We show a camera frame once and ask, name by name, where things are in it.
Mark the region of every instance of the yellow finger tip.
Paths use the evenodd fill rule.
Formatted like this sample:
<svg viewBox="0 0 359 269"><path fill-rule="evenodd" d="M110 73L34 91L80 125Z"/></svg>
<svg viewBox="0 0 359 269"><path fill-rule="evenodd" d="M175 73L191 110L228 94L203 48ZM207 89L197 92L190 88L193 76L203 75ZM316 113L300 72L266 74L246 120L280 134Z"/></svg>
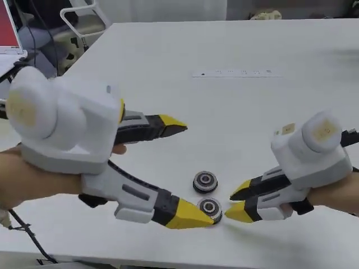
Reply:
<svg viewBox="0 0 359 269"><path fill-rule="evenodd" d="M198 207L180 198L176 215L166 227L170 229L204 228L213 223L214 221Z"/></svg>
<svg viewBox="0 0 359 269"><path fill-rule="evenodd" d="M237 220L245 223L252 223L253 220L249 217L248 213L245 211L245 202L236 203L230 209L228 209L224 215L232 220Z"/></svg>
<svg viewBox="0 0 359 269"><path fill-rule="evenodd" d="M232 194L231 196L235 195L237 192L239 192L242 189L248 188L251 183L251 180L244 181Z"/></svg>
<svg viewBox="0 0 359 269"><path fill-rule="evenodd" d="M166 125L166 126L182 126L182 127L187 127L186 124L184 124L183 122L180 122L179 120L176 120L175 118L173 118L173 117L171 117L171 116L161 114L161 115L159 115L159 117L161 118L161 120L163 121L164 125Z"/></svg>

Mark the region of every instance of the white wall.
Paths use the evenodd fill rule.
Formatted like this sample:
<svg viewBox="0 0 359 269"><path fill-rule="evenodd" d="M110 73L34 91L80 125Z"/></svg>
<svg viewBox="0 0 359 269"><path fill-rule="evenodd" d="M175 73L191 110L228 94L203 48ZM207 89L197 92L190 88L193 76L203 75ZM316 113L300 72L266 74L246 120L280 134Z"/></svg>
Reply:
<svg viewBox="0 0 359 269"><path fill-rule="evenodd" d="M71 0L74 6L84 0ZM111 22L225 20L227 0L98 0Z"/></svg>

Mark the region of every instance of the red laptop screen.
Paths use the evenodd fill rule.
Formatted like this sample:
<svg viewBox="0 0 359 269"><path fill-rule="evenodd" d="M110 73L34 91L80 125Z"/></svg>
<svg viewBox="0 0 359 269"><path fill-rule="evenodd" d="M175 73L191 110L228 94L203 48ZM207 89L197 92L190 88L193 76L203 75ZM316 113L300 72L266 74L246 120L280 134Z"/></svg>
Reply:
<svg viewBox="0 0 359 269"><path fill-rule="evenodd" d="M3 0L0 0L0 47L18 47L16 35Z"/></svg>

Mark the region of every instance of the black strap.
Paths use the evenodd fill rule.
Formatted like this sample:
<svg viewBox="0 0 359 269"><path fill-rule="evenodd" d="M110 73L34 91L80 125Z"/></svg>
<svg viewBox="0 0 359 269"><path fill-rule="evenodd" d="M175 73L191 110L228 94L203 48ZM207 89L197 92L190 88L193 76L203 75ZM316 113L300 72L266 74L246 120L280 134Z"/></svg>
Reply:
<svg viewBox="0 0 359 269"><path fill-rule="evenodd" d="M305 198L303 201L299 202L292 202L289 203L294 211L297 212L298 215L304 215L308 212L312 211L314 209L314 206L309 202L307 198Z"/></svg>
<svg viewBox="0 0 359 269"><path fill-rule="evenodd" d="M79 199L91 208L105 205L108 201L103 197L92 196L88 194L80 194Z"/></svg>

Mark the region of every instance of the wire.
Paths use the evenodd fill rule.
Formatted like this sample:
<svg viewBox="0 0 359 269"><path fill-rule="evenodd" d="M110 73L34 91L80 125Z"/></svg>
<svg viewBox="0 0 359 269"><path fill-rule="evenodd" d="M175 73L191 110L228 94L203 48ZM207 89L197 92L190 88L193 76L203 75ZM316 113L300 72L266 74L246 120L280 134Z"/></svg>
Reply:
<svg viewBox="0 0 359 269"><path fill-rule="evenodd" d="M18 7L18 4L17 4L17 0L14 0L14 3L15 5ZM19 15L21 16L22 20L25 22L26 24L26 27L29 29L29 32L30 32L30 35L33 39L33 43L34 43L34 67L36 67L36 55L37 55L37 52L36 52L36 40L35 40L35 37L33 35L33 31L31 30L30 26L29 26L29 22L27 21L27 19L25 18L24 14L22 13L22 11L18 8L19 10Z"/></svg>
<svg viewBox="0 0 359 269"><path fill-rule="evenodd" d="M9 210L9 213L11 214L11 216L13 216L13 218L19 223L20 227L19 228L13 228L12 226L9 227L10 230L23 230L25 232L27 232L27 234L29 235L29 237L31 238L31 240L34 242L35 246L38 248L38 250L41 252L41 254L49 261L52 263L58 263L58 261L56 261L53 257L51 257L49 254L46 253L46 251L43 249L43 247L40 245L39 241L36 239L35 234L31 231L31 229L29 228L30 225L24 223L24 221L18 216L17 213L15 213L15 211L13 209Z"/></svg>
<svg viewBox="0 0 359 269"><path fill-rule="evenodd" d="M43 18L40 16L40 13L39 11L37 10L37 8L35 7L35 4L34 4L34 1L33 0L30 0L31 2L31 5L37 15L37 17L39 18L39 20L41 21L41 23L44 25L47 33L49 34L50 38L51 38L51 43L53 45L53 48L54 48L54 51L55 51L55 61L56 61L56 76L58 76L58 58L57 58L57 49L56 49L56 45L55 45L55 40L54 40L54 37L53 35L51 34L49 28L47 27L46 23L44 22Z"/></svg>

